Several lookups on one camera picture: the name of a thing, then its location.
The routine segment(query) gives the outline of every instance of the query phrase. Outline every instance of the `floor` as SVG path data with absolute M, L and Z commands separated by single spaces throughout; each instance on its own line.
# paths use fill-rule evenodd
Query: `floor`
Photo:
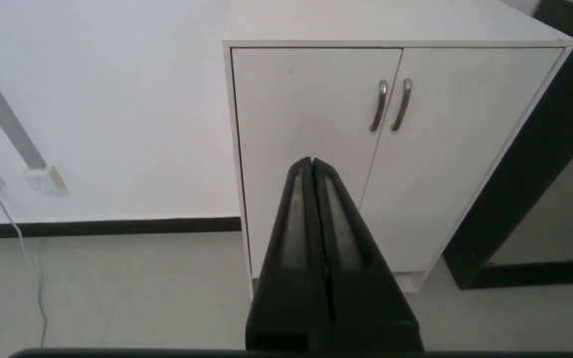
M 240 233 L 28 239 L 49 347 L 244 349 Z M 36 346 L 35 277 L 0 240 L 0 357 Z M 407 296 L 429 350 L 573 350 L 573 285 L 459 291 L 439 262 Z

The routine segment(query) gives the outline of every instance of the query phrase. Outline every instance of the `metal handle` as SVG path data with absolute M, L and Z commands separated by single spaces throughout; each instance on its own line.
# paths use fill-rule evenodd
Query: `metal handle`
M 382 121 L 384 107 L 386 106 L 386 94 L 388 94 L 388 83 L 386 80 L 382 80 L 379 82 L 379 102 L 377 103 L 375 118 L 373 118 L 373 123 L 369 127 L 370 131 L 377 131 L 377 128 L 379 128 L 379 122 Z
M 402 125 L 404 120 L 404 114 L 406 114 L 406 108 L 408 108 L 408 102 L 410 101 L 410 93 L 413 91 L 413 82 L 410 79 L 404 80 L 404 96 L 402 97 L 402 105 L 399 107 L 399 113 L 397 113 L 397 119 L 390 126 L 393 131 L 397 131 L 399 126 Z

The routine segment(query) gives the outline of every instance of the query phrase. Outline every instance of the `power cord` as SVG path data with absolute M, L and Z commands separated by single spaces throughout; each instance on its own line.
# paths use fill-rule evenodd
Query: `power cord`
M 28 256 L 28 252 L 26 252 L 26 246 L 24 245 L 24 236 L 21 233 L 21 229 L 19 229 L 19 227 L 17 226 L 15 221 L 12 220 L 12 218 L 10 217 L 10 214 L 8 214 L 8 210 L 6 210 L 6 207 L 4 206 L 4 203 L 1 202 L 1 199 L 0 199 L 0 207 L 1 207 L 1 210 L 3 210 L 4 214 L 6 215 L 6 218 L 8 218 L 8 221 L 10 222 L 12 227 L 15 228 L 15 230 L 17 231 L 17 235 L 19 236 L 19 244 L 21 244 L 21 251 L 24 253 L 24 257 L 26 258 L 26 262 L 28 262 L 28 265 L 30 265 L 30 267 L 37 274 L 37 283 L 38 283 L 37 305 L 39 306 L 39 311 L 41 312 L 41 317 L 43 318 L 43 321 L 44 321 L 44 328 L 43 328 L 42 333 L 41 333 L 41 344 L 39 345 L 39 347 L 43 348 L 44 347 L 44 341 L 46 340 L 46 330 L 48 329 L 48 318 L 46 317 L 46 312 L 44 312 L 44 304 L 43 304 L 43 300 L 41 297 L 42 292 L 43 292 L 43 288 L 44 288 L 44 276 L 43 276 L 43 273 L 41 271 L 41 267 L 39 267 L 39 269 L 37 269 L 37 267 L 35 267 L 35 264 L 33 264 L 32 260 L 30 260 L 30 257 Z

